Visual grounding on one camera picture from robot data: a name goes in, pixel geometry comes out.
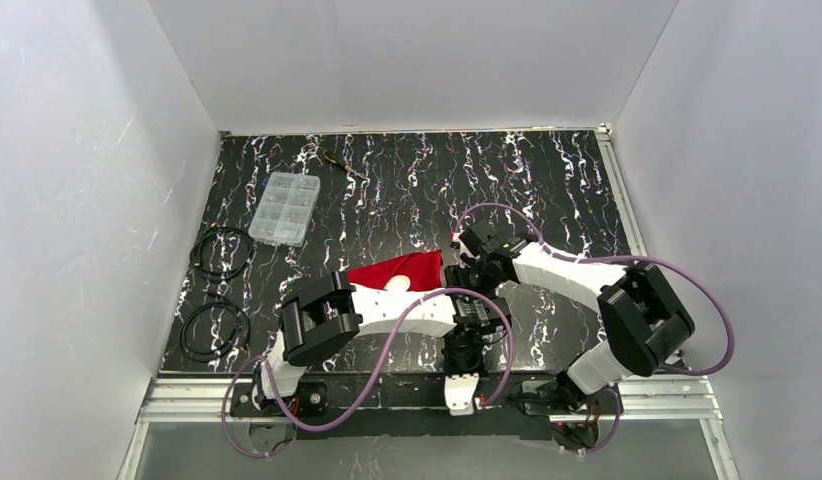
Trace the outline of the red cloth napkin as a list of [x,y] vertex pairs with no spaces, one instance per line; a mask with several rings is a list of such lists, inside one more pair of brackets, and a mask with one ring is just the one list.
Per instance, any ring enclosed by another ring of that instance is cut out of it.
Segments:
[[385,290],[386,282],[395,275],[406,275],[411,279],[410,292],[425,292],[443,286],[441,269],[442,251],[414,252],[369,266],[348,271],[352,284],[370,289]]

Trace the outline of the white ceramic spoon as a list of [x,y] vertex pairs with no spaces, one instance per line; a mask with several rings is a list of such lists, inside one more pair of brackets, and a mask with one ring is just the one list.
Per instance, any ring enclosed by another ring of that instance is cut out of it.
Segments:
[[406,275],[395,275],[391,277],[384,285],[384,289],[386,291],[406,292],[409,291],[410,288],[411,279]]

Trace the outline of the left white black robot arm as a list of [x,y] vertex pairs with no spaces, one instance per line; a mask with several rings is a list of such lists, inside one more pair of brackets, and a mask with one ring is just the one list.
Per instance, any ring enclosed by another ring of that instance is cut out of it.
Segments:
[[258,400],[293,396],[307,368],[357,337],[405,333],[442,339],[445,390],[453,393],[457,380],[485,376],[486,338],[507,334],[511,313],[504,299],[481,299],[463,287],[379,290],[335,272],[287,298],[279,323],[280,334],[256,369]]

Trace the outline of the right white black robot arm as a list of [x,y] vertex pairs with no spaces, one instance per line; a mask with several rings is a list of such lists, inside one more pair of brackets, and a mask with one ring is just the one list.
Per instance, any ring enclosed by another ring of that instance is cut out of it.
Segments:
[[558,373],[553,398],[571,403],[630,376],[649,377],[695,331],[690,314],[660,268],[579,260],[533,234],[507,235],[480,222],[451,239],[461,266],[448,280],[488,294],[506,282],[541,287],[595,311],[606,337]]

